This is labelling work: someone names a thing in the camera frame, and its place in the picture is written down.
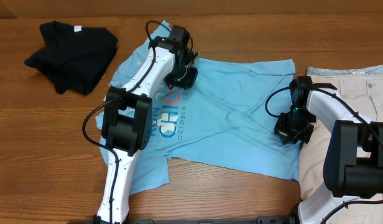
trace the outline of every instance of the black cloth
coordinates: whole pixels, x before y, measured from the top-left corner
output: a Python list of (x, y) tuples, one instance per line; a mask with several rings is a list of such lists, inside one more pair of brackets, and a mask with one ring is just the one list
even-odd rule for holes
[(53, 21), (40, 26), (46, 46), (24, 61), (41, 71), (56, 92), (92, 92), (117, 52), (118, 39), (106, 28), (74, 26)]

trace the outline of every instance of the white cloth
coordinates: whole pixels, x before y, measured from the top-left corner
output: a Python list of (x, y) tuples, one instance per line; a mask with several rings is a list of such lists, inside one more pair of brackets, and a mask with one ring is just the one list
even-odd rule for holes
[[(373, 121), (383, 121), (383, 75), (318, 76), (310, 75), (313, 82), (332, 83), (343, 99), (355, 110)], [(299, 184), (302, 200), (308, 199), (323, 182), (323, 164), (331, 134), (321, 121), (315, 128), (310, 142), (302, 146), (299, 157)], [(369, 153), (358, 150), (359, 157)], [(371, 200), (383, 199), (377, 194)], [(339, 224), (383, 224), (383, 205), (351, 205), (349, 209), (334, 216), (330, 223)]]

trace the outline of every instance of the blue t-shirt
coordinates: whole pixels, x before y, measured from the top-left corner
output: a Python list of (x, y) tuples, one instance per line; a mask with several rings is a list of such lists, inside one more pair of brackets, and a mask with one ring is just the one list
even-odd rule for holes
[[(159, 27), (153, 34), (168, 36)], [(110, 85), (122, 87), (143, 64), (148, 41), (118, 68)], [(288, 86), (295, 73), (292, 60), (228, 63), (201, 59), (198, 76), (189, 90), (164, 84), (153, 96), (152, 135), (139, 156), (130, 194), (169, 183), (167, 160), (189, 161), (298, 179), (299, 145), (283, 145), (274, 134), (277, 118), (264, 108), (267, 97)], [(275, 95), (269, 104), (273, 114), (290, 108), (288, 91)], [(133, 111), (120, 111), (133, 116)], [(103, 114), (96, 117), (101, 129)], [(107, 151), (102, 149), (107, 163)]]

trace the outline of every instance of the wooden surface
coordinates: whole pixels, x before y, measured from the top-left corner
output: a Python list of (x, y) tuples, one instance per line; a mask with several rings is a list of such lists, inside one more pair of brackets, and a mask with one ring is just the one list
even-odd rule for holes
[(2, 18), (383, 12), (383, 0), (0, 0)]
[[(51, 19), (0, 19), (0, 223), (65, 223), (96, 213), (106, 167), (81, 133), (102, 102), (112, 74), (145, 40), (144, 24), (163, 17), (58, 19), (107, 27), (119, 50), (94, 92), (55, 93), (23, 61), (44, 46), (39, 25)], [(202, 57), (230, 62), (294, 59), (308, 66), (363, 68), (383, 64), (383, 13), (263, 14), (166, 17), (187, 27)], [(95, 122), (88, 126), (99, 138)], [(286, 214), (299, 202), (295, 181), (169, 162), (171, 184), (131, 197), (131, 218), (253, 218)]]

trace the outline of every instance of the wooden table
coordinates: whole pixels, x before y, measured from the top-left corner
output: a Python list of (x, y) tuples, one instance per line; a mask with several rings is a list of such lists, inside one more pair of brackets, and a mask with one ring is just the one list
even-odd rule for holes
[[(0, 223), (66, 223), (96, 213), (106, 166), (81, 124), (102, 102), (114, 71), (146, 39), (149, 19), (186, 27), (195, 49), (213, 60), (292, 58), (297, 75), (308, 66), (383, 64), (383, 13), (67, 18), (58, 20), (107, 27), (119, 49), (94, 92), (58, 95), (23, 64), (44, 46), (39, 25), (52, 19), (0, 19)], [(94, 122), (88, 132), (99, 138)], [(254, 218), (287, 214), (300, 201), (296, 181), (181, 159), (170, 160), (169, 169), (171, 184), (131, 197), (131, 218)]]

